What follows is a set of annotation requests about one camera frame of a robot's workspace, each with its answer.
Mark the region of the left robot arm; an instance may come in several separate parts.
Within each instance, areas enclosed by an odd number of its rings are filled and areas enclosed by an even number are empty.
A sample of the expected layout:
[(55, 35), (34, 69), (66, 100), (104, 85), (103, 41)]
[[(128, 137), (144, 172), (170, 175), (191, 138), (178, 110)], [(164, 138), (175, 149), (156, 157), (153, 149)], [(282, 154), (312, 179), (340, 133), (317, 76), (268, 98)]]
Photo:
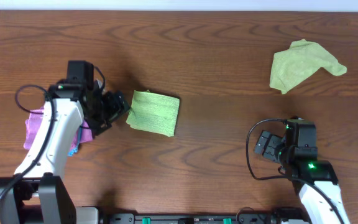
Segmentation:
[(129, 110), (120, 91), (55, 84), (44, 91), (42, 122), (12, 177), (0, 177), (1, 223), (99, 223), (96, 207), (77, 207), (63, 183), (70, 146), (83, 123), (94, 135)]

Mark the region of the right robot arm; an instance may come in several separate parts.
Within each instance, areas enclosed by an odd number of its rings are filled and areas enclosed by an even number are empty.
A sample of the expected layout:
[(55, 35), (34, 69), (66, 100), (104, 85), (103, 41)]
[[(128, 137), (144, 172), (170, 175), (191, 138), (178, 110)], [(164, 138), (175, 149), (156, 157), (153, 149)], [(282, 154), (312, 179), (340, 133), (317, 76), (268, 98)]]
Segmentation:
[(332, 164), (318, 159), (315, 131), (288, 129), (282, 137), (262, 131), (254, 152), (280, 164), (280, 175), (292, 182), (310, 223), (350, 222)]

